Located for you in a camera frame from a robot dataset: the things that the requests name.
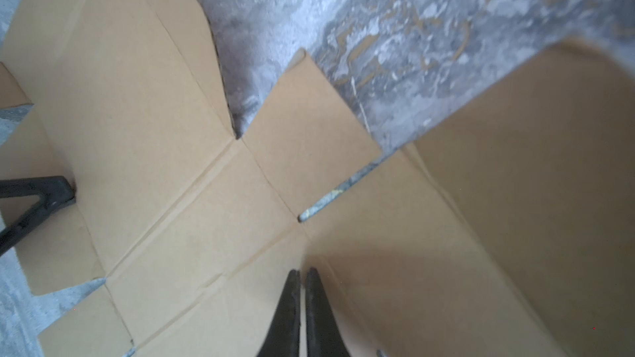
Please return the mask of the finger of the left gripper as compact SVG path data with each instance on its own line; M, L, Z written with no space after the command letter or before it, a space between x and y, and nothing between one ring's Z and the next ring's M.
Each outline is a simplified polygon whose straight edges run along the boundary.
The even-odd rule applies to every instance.
M37 201L1 232L2 256L50 216L75 204L75 190L63 176L1 181L1 199L31 196L37 197Z

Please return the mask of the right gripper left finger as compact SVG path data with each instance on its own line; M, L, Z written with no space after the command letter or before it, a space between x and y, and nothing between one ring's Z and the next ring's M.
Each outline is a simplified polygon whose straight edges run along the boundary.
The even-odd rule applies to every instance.
M299 357L301 327L301 277L289 271L271 325L258 357Z

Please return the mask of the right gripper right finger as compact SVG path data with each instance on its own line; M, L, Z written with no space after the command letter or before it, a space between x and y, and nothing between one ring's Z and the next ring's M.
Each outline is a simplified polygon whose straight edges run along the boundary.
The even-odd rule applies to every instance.
M305 279L308 357L350 357L316 268Z

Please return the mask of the brown cardboard box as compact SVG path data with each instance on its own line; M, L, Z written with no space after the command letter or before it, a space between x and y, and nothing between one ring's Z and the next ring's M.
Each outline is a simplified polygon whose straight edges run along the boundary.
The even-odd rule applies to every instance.
M21 0L4 177L74 205L47 356L254 356L317 268L354 356L634 353L634 0Z

